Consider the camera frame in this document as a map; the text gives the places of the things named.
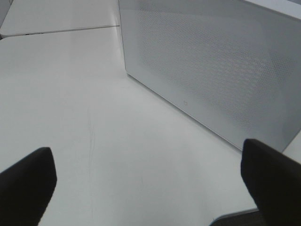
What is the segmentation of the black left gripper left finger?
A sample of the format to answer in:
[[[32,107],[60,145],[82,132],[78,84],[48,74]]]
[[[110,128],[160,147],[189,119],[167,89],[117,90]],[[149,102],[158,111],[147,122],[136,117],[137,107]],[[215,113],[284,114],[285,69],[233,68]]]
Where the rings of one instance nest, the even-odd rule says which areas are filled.
[[[39,148],[0,173],[0,224],[37,226],[57,184],[52,151]]]

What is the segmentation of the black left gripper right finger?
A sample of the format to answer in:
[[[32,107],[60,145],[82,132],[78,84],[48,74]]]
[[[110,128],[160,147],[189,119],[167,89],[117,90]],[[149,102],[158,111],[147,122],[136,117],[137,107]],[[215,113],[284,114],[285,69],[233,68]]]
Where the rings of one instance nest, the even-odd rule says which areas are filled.
[[[257,208],[218,217],[213,226],[299,226],[301,165],[257,139],[243,143],[240,174]]]

